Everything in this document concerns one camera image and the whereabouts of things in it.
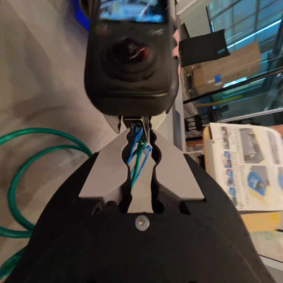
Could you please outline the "cardboard box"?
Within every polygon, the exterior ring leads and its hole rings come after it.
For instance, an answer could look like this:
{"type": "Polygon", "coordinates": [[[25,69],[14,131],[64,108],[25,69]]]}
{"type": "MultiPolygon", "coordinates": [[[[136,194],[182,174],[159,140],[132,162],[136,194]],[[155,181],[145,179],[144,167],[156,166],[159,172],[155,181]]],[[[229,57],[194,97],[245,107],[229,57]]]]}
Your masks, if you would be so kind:
{"type": "Polygon", "coordinates": [[[261,52],[257,41],[229,56],[185,67],[192,75],[192,84],[198,95],[222,88],[225,84],[257,74],[261,52]]]}

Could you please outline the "black ethernet switch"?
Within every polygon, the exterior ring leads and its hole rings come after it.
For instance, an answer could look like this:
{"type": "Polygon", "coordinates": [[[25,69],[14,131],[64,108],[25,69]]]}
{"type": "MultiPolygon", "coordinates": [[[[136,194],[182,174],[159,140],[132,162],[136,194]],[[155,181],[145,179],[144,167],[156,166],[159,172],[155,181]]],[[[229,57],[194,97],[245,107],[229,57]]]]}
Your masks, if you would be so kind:
{"type": "Polygon", "coordinates": [[[133,129],[135,126],[139,129],[142,129],[142,137],[145,141],[149,142],[150,138],[150,129],[151,129],[151,123],[150,123],[151,117],[145,117],[145,116],[123,116],[122,121],[125,124],[126,128],[133,129]]]}

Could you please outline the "black equipment cart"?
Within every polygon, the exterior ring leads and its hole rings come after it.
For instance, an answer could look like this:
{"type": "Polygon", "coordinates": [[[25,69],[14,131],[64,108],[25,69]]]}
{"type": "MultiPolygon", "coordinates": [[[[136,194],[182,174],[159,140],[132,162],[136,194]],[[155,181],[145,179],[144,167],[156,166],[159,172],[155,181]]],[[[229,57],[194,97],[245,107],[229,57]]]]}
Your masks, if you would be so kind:
{"type": "Polygon", "coordinates": [[[222,114],[228,111],[228,105],[222,107],[210,106],[206,113],[197,114],[193,117],[185,118],[185,132],[192,130],[202,131],[211,122],[218,122],[222,114]]]}

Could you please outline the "black office chair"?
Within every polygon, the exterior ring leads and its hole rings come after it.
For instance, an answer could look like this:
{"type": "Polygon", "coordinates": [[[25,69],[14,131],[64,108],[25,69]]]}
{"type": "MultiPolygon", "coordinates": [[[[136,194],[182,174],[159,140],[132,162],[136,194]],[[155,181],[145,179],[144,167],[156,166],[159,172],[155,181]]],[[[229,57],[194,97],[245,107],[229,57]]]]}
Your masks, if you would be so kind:
{"type": "Polygon", "coordinates": [[[225,29],[181,40],[179,42],[179,55],[182,67],[229,56],[225,29]]]}

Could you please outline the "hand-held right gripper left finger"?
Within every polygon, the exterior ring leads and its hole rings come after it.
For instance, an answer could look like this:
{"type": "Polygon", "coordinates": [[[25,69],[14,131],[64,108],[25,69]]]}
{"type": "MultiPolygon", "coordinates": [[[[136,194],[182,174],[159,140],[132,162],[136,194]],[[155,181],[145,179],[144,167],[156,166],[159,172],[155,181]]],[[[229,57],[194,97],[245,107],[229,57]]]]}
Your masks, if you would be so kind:
{"type": "Polygon", "coordinates": [[[97,154],[96,160],[79,194],[80,199],[101,201],[106,204],[114,201],[122,213],[127,213],[132,201],[130,169],[122,157],[128,145],[126,129],[114,140],[104,146],[97,154]]]}

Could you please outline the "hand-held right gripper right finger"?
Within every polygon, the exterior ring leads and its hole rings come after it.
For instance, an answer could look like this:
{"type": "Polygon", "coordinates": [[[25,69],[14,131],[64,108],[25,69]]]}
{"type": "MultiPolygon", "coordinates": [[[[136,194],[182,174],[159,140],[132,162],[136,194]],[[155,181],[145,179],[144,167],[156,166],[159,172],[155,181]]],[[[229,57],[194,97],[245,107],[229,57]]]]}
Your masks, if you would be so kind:
{"type": "Polygon", "coordinates": [[[203,201],[204,195],[184,153],[156,130],[151,130],[151,206],[154,213],[179,212],[187,201],[203,201]]]}

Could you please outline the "blue plastic bin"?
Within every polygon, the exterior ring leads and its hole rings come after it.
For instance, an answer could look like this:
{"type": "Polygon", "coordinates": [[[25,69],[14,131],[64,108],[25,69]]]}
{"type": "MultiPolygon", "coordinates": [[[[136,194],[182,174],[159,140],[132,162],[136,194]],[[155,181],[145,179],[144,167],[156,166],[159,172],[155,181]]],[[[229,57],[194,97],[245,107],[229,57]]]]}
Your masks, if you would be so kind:
{"type": "Polygon", "coordinates": [[[90,19],[89,19],[89,4],[88,1],[71,0],[71,5],[74,11],[76,21],[89,32],[90,19]]]}

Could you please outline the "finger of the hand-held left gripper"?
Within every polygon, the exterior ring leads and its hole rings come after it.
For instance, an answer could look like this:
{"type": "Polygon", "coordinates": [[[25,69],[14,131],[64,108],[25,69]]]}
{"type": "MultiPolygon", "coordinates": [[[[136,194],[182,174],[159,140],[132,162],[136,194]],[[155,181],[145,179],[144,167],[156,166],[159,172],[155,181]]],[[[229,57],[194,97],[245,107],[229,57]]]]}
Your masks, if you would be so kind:
{"type": "Polygon", "coordinates": [[[114,130],[114,132],[120,134],[123,116],[113,116],[104,114],[104,118],[106,119],[110,127],[114,130]]]}
{"type": "Polygon", "coordinates": [[[164,122],[167,114],[159,114],[157,116],[148,117],[148,128],[149,130],[157,130],[164,122]]]}

